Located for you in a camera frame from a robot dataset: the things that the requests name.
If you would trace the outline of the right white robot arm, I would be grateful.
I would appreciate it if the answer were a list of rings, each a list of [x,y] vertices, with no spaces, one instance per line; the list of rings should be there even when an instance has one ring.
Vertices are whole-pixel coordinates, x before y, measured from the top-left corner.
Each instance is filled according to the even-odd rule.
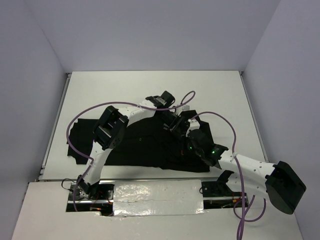
[[[223,171],[217,183],[217,190],[221,195],[245,191],[269,200],[276,209],[291,215],[307,190],[288,163],[258,161],[233,153],[227,147],[213,143],[196,120],[189,122],[185,138],[187,149],[193,155],[208,166]]]

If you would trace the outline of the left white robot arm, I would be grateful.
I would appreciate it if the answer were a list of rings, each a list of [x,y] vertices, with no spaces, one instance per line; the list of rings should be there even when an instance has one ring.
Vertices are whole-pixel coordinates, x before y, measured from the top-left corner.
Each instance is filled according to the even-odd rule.
[[[98,185],[106,159],[113,149],[123,140],[128,126],[147,118],[156,112],[171,113],[182,109],[188,101],[182,100],[179,105],[171,106],[175,98],[167,91],[160,96],[148,96],[140,103],[113,101],[107,102],[107,108],[93,127],[93,144],[90,155],[77,150],[70,139],[69,146],[79,155],[88,159],[86,170],[77,178],[75,189],[86,199],[93,199],[98,194]]]

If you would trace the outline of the black long sleeve shirt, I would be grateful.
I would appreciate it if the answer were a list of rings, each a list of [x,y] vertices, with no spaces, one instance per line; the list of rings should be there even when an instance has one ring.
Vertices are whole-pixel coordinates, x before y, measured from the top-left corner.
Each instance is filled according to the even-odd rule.
[[[70,130],[73,146],[85,155],[93,148],[93,128],[98,120],[78,118]],[[188,150],[187,140],[177,139],[164,129],[160,115],[140,120],[127,127],[120,145],[111,151],[105,166],[153,167],[191,173],[208,173],[210,167]],[[68,157],[77,165],[88,159],[68,146]]]

